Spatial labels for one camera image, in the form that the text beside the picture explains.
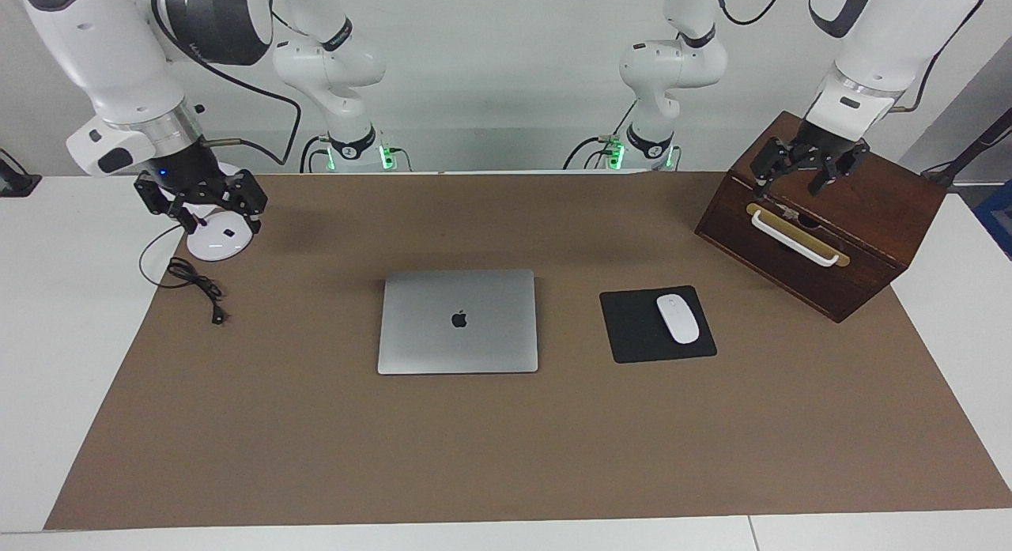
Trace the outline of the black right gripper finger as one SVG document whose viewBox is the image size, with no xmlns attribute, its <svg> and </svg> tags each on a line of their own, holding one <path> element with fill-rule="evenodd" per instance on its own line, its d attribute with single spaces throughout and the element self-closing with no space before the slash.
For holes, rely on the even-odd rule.
<svg viewBox="0 0 1012 551">
<path fill-rule="evenodd" d="M 173 199 L 167 198 L 162 187 L 153 179 L 148 172 L 138 173 L 134 181 L 134 189 L 138 196 L 153 215 L 165 215 L 178 222 L 187 234 L 195 234 L 198 230 L 198 219 L 192 215 L 191 211 L 185 209 L 184 198 L 179 195 Z"/>
<path fill-rule="evenodd" d="M 260 216 L 267 204 L 268 196 L 249 170 L 239 170 L 225 177 L 225 209 L 238 213 L 252 234 L 259 233 L 262 227 Z"/>
</svg>

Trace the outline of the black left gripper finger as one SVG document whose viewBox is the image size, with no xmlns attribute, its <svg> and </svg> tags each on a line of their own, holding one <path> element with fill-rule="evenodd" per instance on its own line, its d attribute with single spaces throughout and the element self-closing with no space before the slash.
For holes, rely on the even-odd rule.
<svg viewBox="0 0 1012 551">
<path fill-rule="evenodd" d="M 816 164 L 817 173 L 807 184 L 807 191 L 817 196 L 838 179 L 850 176 L 870 154 L 870 145 L 865 140 L 859 140 L 850 149 L 839 154 L 820 149 L 814 150 L 813 154 L 812 161 Z"/>
<path fill-rule="evenodd" d="M 753 194 L 765 198 L 775 180 L 799 168 L 800 144 L 769 138 L 750 163 L 754 176 Z"/>
</svg>

